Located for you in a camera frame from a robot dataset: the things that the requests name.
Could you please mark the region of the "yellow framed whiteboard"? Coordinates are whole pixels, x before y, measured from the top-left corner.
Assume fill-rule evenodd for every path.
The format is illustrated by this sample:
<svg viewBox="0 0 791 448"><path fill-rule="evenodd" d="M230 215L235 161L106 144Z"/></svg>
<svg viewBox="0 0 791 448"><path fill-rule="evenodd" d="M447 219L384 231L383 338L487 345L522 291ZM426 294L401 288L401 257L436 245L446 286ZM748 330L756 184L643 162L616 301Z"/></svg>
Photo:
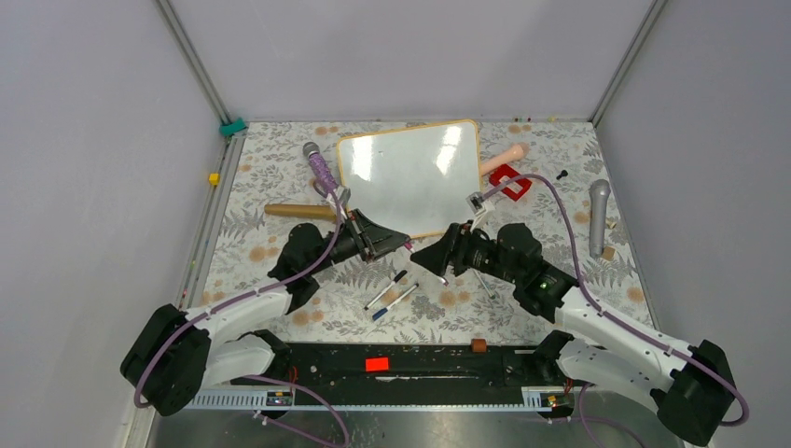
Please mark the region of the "yellow framed whiteboard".
<svg viewBox="0 0 791 448"><path fill-rule="evenodd" d="M412 238L474 216L480 191L479 127L470 119L343 137L337 143L350 209Z"/></svg>

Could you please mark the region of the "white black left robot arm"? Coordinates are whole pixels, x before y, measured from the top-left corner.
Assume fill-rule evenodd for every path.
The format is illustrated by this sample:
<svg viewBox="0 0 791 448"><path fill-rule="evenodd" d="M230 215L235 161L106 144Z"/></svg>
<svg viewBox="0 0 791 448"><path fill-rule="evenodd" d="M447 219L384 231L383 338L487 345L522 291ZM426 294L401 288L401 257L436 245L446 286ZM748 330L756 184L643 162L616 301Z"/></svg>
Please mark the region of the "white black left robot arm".
<svg viewBox="0 0 791 448"><path fill-rule="evenodd" d="M406 233L378 225L358 210L327 234L311 223L298 224L264 286L185 311L161 306L119 367L135 389L136 406L168 416L210 386L247 375L281 382L289 371L287 350L260 325L310 301L319 288L315 274L354 257L375 261L409 242Z"/></svg>

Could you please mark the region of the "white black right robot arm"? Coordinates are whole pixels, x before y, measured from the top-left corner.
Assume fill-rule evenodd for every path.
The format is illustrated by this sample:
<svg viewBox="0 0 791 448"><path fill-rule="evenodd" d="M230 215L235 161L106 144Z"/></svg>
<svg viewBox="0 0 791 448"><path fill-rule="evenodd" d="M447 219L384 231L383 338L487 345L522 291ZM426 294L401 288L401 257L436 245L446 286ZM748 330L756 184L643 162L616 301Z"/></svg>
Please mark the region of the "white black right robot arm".
<svg viewBox="0 0 791 448"><path fill-rule="evenodd" d="M544 383L569 377L616 392L697 446L707 445L723 426L735 400L724 351L707 340L693 345L664 335L606 307L543 259L526 225L507 224L490 238L468 223L452 224L410 259L437 276L474 270L506 281L522 309L561 325L537 348L534 369Z"/></svg>

